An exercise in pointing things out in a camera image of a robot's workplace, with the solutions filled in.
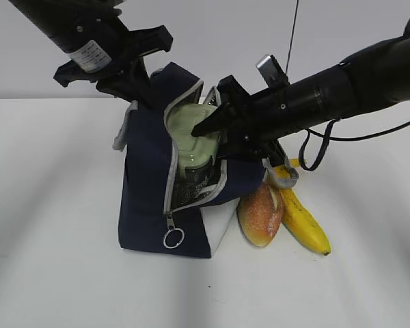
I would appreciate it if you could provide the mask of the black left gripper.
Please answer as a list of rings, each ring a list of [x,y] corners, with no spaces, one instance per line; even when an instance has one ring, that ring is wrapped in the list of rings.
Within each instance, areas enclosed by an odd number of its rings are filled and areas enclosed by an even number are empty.
[[[70,58],[54,74],[63,87],[89,81],[99,92],[156,108],[144,57],[170,51],[173,37],[164,25],[130,31],[117,16],[56,16],[53,41]]]

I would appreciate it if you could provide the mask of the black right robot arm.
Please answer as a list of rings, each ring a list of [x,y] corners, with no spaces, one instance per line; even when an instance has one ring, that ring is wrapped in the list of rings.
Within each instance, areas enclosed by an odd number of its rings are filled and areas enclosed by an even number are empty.
[[[249,94],[233,76],[220,80],[221,104],[192,135],[223,131],[227,139],[219,158],[269,159],[281,165],[279,138],[410,100],[410,36],[378,42],[296,83],[289,82],[273,56],[258,69],[266,89]]]

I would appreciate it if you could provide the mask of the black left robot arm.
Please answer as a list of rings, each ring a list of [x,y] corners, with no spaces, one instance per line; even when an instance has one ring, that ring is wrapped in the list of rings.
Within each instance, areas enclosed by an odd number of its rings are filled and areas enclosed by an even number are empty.
[[[13,1],[12,5],[69,57],[53,77],[60,85],[89,81],[99,92],[155,109],[162,106],[144,57],[170,51],[173,38],[165,26],[128,29],[120,20],[119,1]]]

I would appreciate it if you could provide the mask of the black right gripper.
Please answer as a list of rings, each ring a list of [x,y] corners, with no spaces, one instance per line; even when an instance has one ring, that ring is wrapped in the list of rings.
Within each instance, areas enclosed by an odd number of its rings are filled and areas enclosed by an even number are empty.
[[[272,164],[283,164],[284,150],[277,137],[267,137],[266,133],[275,126],[273,116],[280,107],[275,102],[276,93],[288,87],[289,81],[286,75],[271,75],[265,80],[267,88],[253,95],[232,75],[220,80],[217,89],[222,104],[196,124],[191,135],[203,137],[225,133],[226,141],[218,151],[218,156],[223,159],[269,159]]]

